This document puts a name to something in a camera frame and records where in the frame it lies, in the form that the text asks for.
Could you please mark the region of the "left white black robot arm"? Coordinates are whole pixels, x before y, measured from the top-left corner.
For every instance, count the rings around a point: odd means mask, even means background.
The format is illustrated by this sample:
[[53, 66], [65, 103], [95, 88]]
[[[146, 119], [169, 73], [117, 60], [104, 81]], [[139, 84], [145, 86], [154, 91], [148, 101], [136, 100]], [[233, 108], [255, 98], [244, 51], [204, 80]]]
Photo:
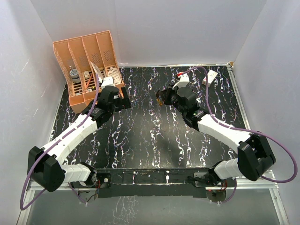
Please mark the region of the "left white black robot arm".
[[131, 107], [125, 87], [106, 86], [99, 93], [97, 104], [89, 104], [76, 121], [64, 132], [42, 148], [34, 146], [29, 151], [28, 173], [48, 192], [64, 183], [80, 182], [92, 187], [97, 181], [97, 171], [87, 163], [63, 164], [67, 156], [87, 136], [106, 123], [115, 112]]

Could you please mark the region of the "orange plastic file organizer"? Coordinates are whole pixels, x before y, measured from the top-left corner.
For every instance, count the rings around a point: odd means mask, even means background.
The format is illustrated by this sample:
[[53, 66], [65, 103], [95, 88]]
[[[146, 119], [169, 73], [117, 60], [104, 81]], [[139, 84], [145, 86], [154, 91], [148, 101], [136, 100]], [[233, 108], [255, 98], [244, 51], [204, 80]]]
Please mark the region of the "orange plastic file organizer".
[[[53, 42], [53, 50], [67, 82], [69, 105], [75, 113], [80, 113], [93, 101], [96, 94], [97, 76], [90, 62], [99, 68], [102, 67], [106, 77], [110, 67], [119, 69], [113, 39], [108, 30]], [[69, 75], [70, 66], [77, 69], [80, 83], [72, 82]], [[90, 89], [85, 88], [84, 71], [92, 72], [95, 86]], [[121, 84], [115, 86], [119, 89], [124, 87], [123, 79]]]

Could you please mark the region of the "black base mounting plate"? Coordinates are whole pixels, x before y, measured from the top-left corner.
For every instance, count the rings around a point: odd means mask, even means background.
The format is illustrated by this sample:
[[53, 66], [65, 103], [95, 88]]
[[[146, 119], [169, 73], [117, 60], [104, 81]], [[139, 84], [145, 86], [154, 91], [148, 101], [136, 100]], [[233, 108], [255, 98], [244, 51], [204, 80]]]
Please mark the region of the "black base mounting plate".
[[205, 198], [209, 191], [226, 193], [232, 178], [213, 184], [205, 181], [206, 168], [97, 169], [86, 188], [99, 198], [119, 196], [192, 196]]

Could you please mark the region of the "white packaged card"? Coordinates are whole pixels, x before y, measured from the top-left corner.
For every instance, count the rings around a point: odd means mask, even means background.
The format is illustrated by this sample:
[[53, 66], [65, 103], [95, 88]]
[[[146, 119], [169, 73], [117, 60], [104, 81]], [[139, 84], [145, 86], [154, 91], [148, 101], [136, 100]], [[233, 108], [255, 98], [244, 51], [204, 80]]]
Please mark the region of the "white packaged card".
[[104, 81], [105, 78], [105, 71], [102, 67], [98, 67], [95, 63], [93, 63], [92, 61], [90, 62], [92, 65], [92, 68], [96, 74], [96, 76], [98, 77], [98, 81], [99, 83], [102, 83]]

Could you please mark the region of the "orange pencil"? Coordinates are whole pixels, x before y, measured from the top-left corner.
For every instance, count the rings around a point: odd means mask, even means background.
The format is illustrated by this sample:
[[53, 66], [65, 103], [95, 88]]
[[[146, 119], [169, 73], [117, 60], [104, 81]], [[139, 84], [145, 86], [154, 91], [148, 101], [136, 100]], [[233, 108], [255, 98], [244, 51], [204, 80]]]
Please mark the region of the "orange pencil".
[[90, 89], [90, 88], [92, 88], [92, 87], [94, 87], [95, 86], [95, 82], [94, 82], [94, 78], [93, 78], [93, 75], [90, 75], [89, 77], [86, 77], [85, 79], [84, 79], [84, 81], [85, 81], [85, 88], [86, 89]]

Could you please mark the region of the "white red small box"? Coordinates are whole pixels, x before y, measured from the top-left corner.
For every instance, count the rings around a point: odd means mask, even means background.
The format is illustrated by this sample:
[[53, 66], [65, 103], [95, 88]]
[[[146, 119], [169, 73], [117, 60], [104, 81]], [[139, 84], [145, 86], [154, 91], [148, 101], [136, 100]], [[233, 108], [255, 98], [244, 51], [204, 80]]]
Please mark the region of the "white red small box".
[[204, 79], [202, 80], [202, 84], [207, 87], [210, 87], [210, 85], [213, 83], [213, 81], [215, 80], [217, 75], [218, 75], [218, 72], [209, 70], [207, 73], [207, 76], [205, 76]]

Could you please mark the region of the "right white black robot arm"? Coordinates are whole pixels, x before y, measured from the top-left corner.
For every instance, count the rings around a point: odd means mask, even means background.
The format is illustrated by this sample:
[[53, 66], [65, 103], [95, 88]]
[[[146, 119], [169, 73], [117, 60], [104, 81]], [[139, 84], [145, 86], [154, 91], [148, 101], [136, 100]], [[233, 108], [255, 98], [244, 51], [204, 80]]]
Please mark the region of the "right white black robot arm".
[[237, 153], [237, 158], [217, 162], [194, 181], [214, 186], [220, 186], [233, 177], [244, 176], [257, 181], [276, 162], [266, 137], [217, 124], [207, 110], [198, 106], [196, 94], [191, 88], [169, 86], [159, 90], [156, 99], [161, 105], [172, 105], [177, 109], [186, 125], [214, 137]]

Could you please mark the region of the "white label packet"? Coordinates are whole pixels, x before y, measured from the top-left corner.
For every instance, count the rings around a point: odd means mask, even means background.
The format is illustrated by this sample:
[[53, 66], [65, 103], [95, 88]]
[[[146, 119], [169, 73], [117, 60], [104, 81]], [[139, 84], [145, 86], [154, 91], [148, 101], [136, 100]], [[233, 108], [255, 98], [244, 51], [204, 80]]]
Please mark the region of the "white label packet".
[[107, 76], [113, 78], [113, 81], [114, 81], [115, 85], [118, 85], [118, 84], [122, 83], [122, 78], [120, 76], [120, 72], [116, 67], [110, 67], [108, 69]]

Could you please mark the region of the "grey round tin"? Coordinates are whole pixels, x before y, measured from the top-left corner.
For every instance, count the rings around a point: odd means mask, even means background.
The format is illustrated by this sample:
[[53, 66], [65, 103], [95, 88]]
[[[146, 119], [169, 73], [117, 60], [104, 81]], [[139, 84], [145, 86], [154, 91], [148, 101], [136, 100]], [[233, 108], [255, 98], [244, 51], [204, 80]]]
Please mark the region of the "grey round tin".
[[73, 83], [80, 83], [80, 77], [79, 77], [79, 73], [77, 71], [76, 68], [70, 66], [69, 67], [70, 71], [69, 71], [69, 75], [70, 75], [70, 78], [72, 79], [72, 82]]

